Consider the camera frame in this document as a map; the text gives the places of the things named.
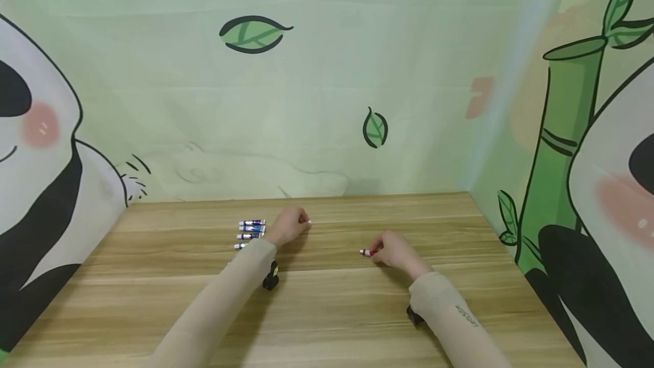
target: wooden table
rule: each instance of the wooden table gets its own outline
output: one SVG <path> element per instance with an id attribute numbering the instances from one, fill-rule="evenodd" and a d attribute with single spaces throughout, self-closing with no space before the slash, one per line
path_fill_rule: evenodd
<path id="1" fill-rule="evenodd" d="M 313 229 L 276 257 L 212 367 L 448 367 L 408 320 L 409 282 L 359 255 L 404 231 L 518 367 L 582 367 L 467 193 L 139 204 L 61 291 L 3 368 L 140 367 L 235 252 L 237 222 L 300 204 Z"/>

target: marker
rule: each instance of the marker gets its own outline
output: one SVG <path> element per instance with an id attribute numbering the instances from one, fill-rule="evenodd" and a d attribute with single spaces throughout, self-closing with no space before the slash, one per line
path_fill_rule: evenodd
<path id="1" fill-rule="evenodd" d="M 252 239 L 258 239 L 263 237 L 265 235 L 264 232 L 254 232 L 254 233 L 243 233 L 241 235 L 236 235 L 236 238 L 238 240 L 252 240 Z"/>
<path id="2" fill-rule="evenodd" d="M 368 250 L 368 249 L 361 249 L 359 250 L 359 253 L 366 257 L 373 257 L 374 255 L 377 254 L 377 250 Z"/>
<path id="3" fill-rule="evenodd" d="M 265 232 L 266 225 L 238 226 L 238 230 L 241 232 Z"/>
<path id="4" fill-rule="evenodd" d="M 238 226 L 265 225 L 266 219 L 244 220 L 238 222 Z"/>

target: wall mural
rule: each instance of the wall mural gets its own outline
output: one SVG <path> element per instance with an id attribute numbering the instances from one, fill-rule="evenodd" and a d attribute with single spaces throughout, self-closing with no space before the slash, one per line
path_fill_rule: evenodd
<path id="1" fill-rule="evenodd" d="M 291 29 L 264 16 L 242 16 L 225 23 L 219 35 L 232 50 L 258 54 L 275 48 L 284 38 L 284 32 Z"/>
<path id="2" fill-rule="evenodd" d="M 388 136 L 386 118 L 382 114 L 373 112 L 370 107 L 368 107 L 368 115 L 364 120 L 363 131 L 366 144 L 372 148 L 380 148 L 386 144 L 386 138 Z"/>
<path id="3" fill-rule="evenodd" d="M 146 195 L 139 176 L 121 175 L 77 137 L 82 115 L 55 63 L 0 15 L 0 362 Z M 150 174 L 133 157 L 135 173 Z"/>
<path id="4" fill-rule="evenodd" d="M 610 0 L 602 34 L 553 49 L 541 132 L 518 214 L 498 192 L 515 261 L 589 367 L 654 366 L 654 58 L 595 113 L 604 51 L 654 18 Z"/>

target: human arm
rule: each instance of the human arm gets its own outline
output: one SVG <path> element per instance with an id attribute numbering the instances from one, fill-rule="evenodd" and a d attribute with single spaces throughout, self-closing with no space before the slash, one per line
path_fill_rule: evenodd
<path id="1" fill-rule="evenodd" d="M 511 368 L 452 283 L 435 272 L 404 236 L 385 231 L 370 249 L 377 251 L 373 261 L 404 270 L 413 280 L 410 306 L 438 337 L 454 368 Z"/>
<path id="2" fill-rule="evenodd" d="M 270 272 L 277 248 L 309 230 L 301 208 L 283 210 L 262 239 L 254 239 L 211 279 L 163 338 L 145 368 L 204 368 L 242 306 Z"/>

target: green wallpaper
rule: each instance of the green wallpaper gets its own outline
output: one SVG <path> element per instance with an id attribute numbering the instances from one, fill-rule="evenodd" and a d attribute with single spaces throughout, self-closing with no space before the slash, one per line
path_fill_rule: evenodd
<path id="1" fill-rule="evenodd" d="M 588 367 L 654 365 L 653 16 L 562 0 L 479 132 L 471 194 Z"/>
<path id="2" fill-rule="evenodd" d="M 520 6 L 0 0 L 72 82 L 82 138 L 146 183 L 143 200 L 464 190 Z"/>

